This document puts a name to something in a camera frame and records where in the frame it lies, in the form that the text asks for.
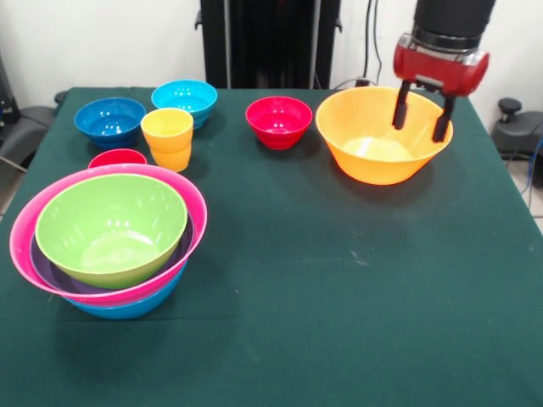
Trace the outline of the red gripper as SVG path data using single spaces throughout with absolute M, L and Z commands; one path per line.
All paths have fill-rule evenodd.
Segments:
M 436 120 L 433 142 L 443 142 L 455 107 L 454 96 L 468 96 L 475 92 L 490 64 L 490 54 L 476 49 L 465 53 L 446 53 L 416 42 L 404 33 L 397 42 L 393 66 L 402 81 L 398 91 L 392 125 L 404 127 L 407 95 L 411 83 L 437 88 L 445 95 L 442 114 Z

